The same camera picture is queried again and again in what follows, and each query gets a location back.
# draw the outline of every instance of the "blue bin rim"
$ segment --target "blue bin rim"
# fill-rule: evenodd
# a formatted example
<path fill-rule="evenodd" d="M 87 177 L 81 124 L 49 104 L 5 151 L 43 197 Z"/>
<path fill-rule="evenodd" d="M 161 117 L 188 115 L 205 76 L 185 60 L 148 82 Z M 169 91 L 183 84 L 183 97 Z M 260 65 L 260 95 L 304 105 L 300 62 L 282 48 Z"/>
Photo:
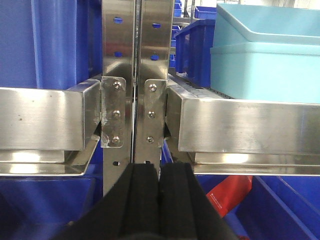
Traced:
<path fill-rule="evenodd" d="M 307 35 L 290 35 L 279 33 L 264 33 L 254 31 L 244 25 L 236 16 L 232 15 L 229 9 L 233 8 L 256 8 L 259 9 L 278 9 L 281 11 L 318 11 L 315 9 L 293 8 L 293 7 L 278 7 L 278 6 L 260 6 L 260 5 L 243 5 L 243 4 L 228 4 L 220 3 L 216 6 L 217 13 L 223 17 L 229 24 L 235 28 L 249 42 L 269 42 L 279 44 L 301 44 L 301 45 L 320 45 L 320 36 Z"/>
<path fill-rule="evenodd" d="M 217 8 L 213 6 L 195 6 L 195 10 L 196 11 L 198 10 L 202 13 L 209 13 L 209 14 L 213 14 L 217 12 Z"/>
<path fill-rule="evenodd" d="M 186 33 L 187 31 L 191 30 L 192 28 L 195 28 L 197 26 L 214 26 L 216 25 L 216 20 L 214 19 L 201 19 L 201 20 L 197 20 L 193 23 L 191 23 L 189 26 L 186 26 L 185 28 L 183 28 L 182 30 L 180 30 L 179 32 L 177 32 L 174 37 L 176 38 L 179 35 L 184 35 L 184 33 Z"/>

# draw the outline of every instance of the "metal bracket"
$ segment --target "metal bracket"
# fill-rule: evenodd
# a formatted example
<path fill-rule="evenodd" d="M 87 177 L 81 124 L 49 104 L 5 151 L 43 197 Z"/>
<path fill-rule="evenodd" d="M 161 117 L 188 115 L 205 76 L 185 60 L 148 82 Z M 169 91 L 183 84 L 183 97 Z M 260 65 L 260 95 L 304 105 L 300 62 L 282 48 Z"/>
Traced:
<path fill-rule="evenodd" d="M 101 147 L 121 148 L 126 124 L 126 80 L 123 77 L 102 77 L 101 105 Z"/>
<path fill-rule="evenodd" d="M 150 162 L 156 169 L 164 143 L 167 80 L 148 79 L 144 84 L 143 109 L 138 112 L 136 163 Z"/>

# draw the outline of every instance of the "plastic container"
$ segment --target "plastic container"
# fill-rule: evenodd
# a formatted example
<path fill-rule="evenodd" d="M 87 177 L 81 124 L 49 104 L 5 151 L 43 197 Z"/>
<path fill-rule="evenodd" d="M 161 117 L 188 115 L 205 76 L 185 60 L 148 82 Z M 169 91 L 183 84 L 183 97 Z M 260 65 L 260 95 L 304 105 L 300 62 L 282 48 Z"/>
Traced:
<path fill-rule="evenodd" d="M 210 6 L 196 6 L 194 9 L 194 17 L 196 19 L 216 19 L 217 8 Z"/>
<path fill-rule="evenodd" d="M 174 3 L 174 9 L 180 9 L 181 10 L 181 6 L 182 6 L 181 2 L 175 2 Z"/>
<path fill-rule="evenodd" d="M 174 54 L 170 54 L 169 68 L 176 67 L 176 56 Z"/>
<path fill-rule="evenodd" d="M 176 71 L 187 73 L 194 84 L 210 87 L 210 48 L 213 46 L 216 21 L 198 20 L 175 34 Z"/>
<path fill-rule="evenodd" d="M 167 141 L 163 141 L 163 147 L 161 148 L 161 165 L 172 164 L 174 161 L 171 157 L 171 153 L 167 144 Z"/>
<path fill-rule="evenodd" d="M 181 8 L 180 8 L 180 9 L 174 9 L 174 10 L 173 10 L 173 16 L 174 16 L 174 17 L 181 17 L 181 14 L 182 14 Z"/>
<path fill-rule="evenodd" d="M 197 176 L 206 193 L 226 177 Z M 318 239 L 260 177 L 253 178 L 250 193 L 224 219 L 237 235 L 252 240 Z"/>
<path fill-rule="evenodd" d="M 95 15 L 101 11 L 99 4 L 99 0 L 2 0 L 0 86 L 65 90 L 86 80 L 89 72 L 99 72 L 101 14 Z"/>
<path fill-rule="evenodd" d="M 264 176 L 262 179 L 320 239 L 320 177 Z"/>
<path fill-rule="evenodd" d="M 176 47 L 176 45 L 177 45 L 176 42 L 177 42 L 176 40 L 172 39 L 171 40 L 171 47 Z"/>
<path fill-rule="evenodd" d="M 320 11 L 220 4 L 217 13 L 211 88 L 237 99 L 320 103 Z"/>
<path fill-rule="evenodd" d="M 179 26 L 173 25 L 173 26 L 172 26 L 171 39 L 175 40 L 175 39 L 176 39 L 176 38 L 175 38 L 175 34 L 176 34 L 177 32 L 179 32 L 180 30 L 181 30 L 181 28 L 180 28 Z"/>
<path fill-rule="evenodd" d="M 0 239 L 48 240 L 92 206 L 95 179 L 0 179 Z"/>

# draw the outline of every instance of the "oval slot hole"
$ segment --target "oval slot hole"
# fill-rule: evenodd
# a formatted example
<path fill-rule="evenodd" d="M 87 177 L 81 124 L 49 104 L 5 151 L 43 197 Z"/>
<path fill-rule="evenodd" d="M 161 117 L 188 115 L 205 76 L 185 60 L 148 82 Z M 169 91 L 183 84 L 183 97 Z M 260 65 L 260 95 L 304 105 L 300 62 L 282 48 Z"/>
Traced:
<path fill-rule="evenodd" d="M 161 24 L 160 23 L 152 23 L 152 27 L 154 29 L 159 29 L 159 28 L 161 28 Z"/>
<path fill-rule="evenodd" d="M 115 56 L 116 58 L 121 58 L 121 57 L 122 57 L 122 52 L 120 52 L 120 51 L 115 51 L 115 52 L 114 52 L 114 56 Z"/>
<path fill-rule="evenodd" d="M 114 19 L 113 19 L 113 22 L 115 24 L 122 24 L 123 23 L 123 19 L 121 17 L 118 17 L 116 16 Z"/>
<path fill-rule="evenodd" d="M 159 56 L 156 55 L 156 54 L 154 54 L 154 55 L 152 55 L 152 56 L 150 57 L 150 59 L 151 59 L 152 61 L 157 61 L 157 60 L 159 60 Z"/>

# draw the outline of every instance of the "rivet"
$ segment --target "rivet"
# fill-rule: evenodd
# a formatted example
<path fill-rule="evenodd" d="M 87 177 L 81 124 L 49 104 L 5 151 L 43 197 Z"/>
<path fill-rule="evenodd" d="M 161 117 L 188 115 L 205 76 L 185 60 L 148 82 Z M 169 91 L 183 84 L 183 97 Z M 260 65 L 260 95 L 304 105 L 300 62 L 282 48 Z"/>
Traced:
<path fill-rule="evenodd" d="M 112 116 L 113 116 L 113 118 L 118 119 L 118 118 L 120 118 L 121 113 L 120 113 L 119 110 L 114 110 L 114 111 L 112 112 Z"/>
<path fill-rule="evenodd" d="M 114 136 L 114 137 L 112 138 L 112 143 L 113 143 L 113 144 L 118 145 L 119 142 L 120 142 L 120 137 Z"/>
<path fill-rule="evenodd" d="M 154 111 L 149 111 L 148 116 L 150 119 L 154 119 L 156 117 L 156 113 Z"/>
<path fill-rule="evenodd" d="M 113 83 L 113 86 L 114 86 L 115 89 L 119 90 L 119 89 L 121 88 L 121 82 L 115 81 L 115 82 Z"/>
<path fill-rule="evenodd" d="M 149 85 L 149 90 L 150 90 L 150 92 L 154 93 L 155 91 L 157 91 L 157 85 L 150 84 Z"/>
<path fill-rule="evenodd" d="M 148 136 L 148 137 L 146 138 L 146 142 L 149 143 L 149 144 L 152 144 L 154 141 L 155 141 L 155 140 L 154 140 L 154 138 L 153 138 L 152 136 Z"/>

